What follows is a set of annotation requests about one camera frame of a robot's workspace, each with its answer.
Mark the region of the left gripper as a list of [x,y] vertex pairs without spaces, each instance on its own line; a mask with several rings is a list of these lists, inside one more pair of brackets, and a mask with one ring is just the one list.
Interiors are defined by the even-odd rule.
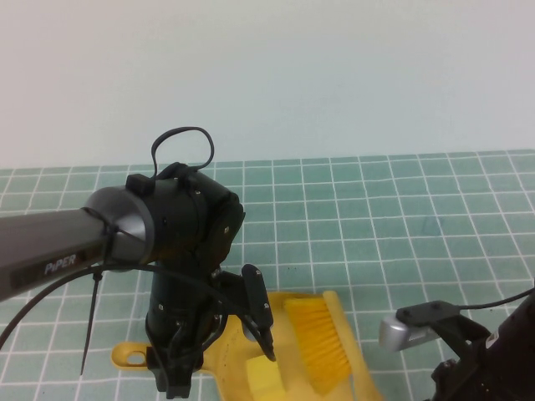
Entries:
[[150,343],[146,364],[167,399],[190,396],[192,375],[221,330],[223,307],[206,292],[218,287],[221,271],[219,266],[208,273],[157,266],[153,272],[145,319]]

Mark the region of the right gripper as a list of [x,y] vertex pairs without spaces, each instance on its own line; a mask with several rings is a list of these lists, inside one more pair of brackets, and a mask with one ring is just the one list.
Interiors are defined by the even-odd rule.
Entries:
[[534,399],[533,293],[494,332],[462,317],[461,331],[446,343],[459,358],[431,375],[433,400]]

